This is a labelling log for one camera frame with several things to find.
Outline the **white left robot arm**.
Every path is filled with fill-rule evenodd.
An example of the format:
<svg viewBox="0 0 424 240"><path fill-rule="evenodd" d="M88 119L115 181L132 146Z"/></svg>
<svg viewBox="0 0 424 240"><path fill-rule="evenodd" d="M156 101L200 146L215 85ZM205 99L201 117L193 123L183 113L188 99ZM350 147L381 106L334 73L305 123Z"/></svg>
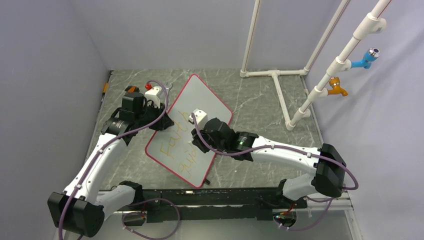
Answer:
<svg viewBox="0 0 424 240"><path fill-rule="evenodd" d="M64 238L64 230L91 238L115 211L125 206L137 210L143 205L139 183L125 180L104 195L99 191L114 161L139 131L162 131L173 126L167 115L168 104L167 95L165 102L159 103L140 92L124 95L121 107L104 123L96 147L79 173L62 192L53 192L47 200L59 239Z"/></svg>

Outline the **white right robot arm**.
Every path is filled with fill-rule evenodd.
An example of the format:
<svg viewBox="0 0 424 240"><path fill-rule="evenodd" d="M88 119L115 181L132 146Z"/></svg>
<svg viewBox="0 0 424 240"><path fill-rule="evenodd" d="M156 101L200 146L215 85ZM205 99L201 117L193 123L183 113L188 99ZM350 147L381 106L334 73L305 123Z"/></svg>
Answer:
<svg viewBox="0 0 424 240"><path fill-rule="evenodd" d="M280 181L275 200L282 208L310 194L320 193L330 198L342 195L347 165L331 144L324 143L321 147L283 144L252 132L234 131L216 117L206 121L192 115L188 121L194 125L192 144L203 153L212 151L238 161L264 161L300 170L301 176Z"/></svg>

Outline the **red-framed whiteboard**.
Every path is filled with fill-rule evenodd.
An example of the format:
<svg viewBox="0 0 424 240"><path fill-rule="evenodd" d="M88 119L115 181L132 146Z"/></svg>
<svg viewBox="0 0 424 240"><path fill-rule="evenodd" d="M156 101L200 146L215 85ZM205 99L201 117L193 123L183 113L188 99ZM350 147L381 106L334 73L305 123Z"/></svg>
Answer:
<svg viewBox="0 0 424 240"><path fill-rule="evenodd" d="M232 110L198 75L192 74L169 107L167 115L174 125L155 132L145 153L192 187L199 188L207 177L215 153L203 153L191 143L194 126L188 119L195 109L205 111L209 119L218 118L227 124L233 117Z"/></svg>

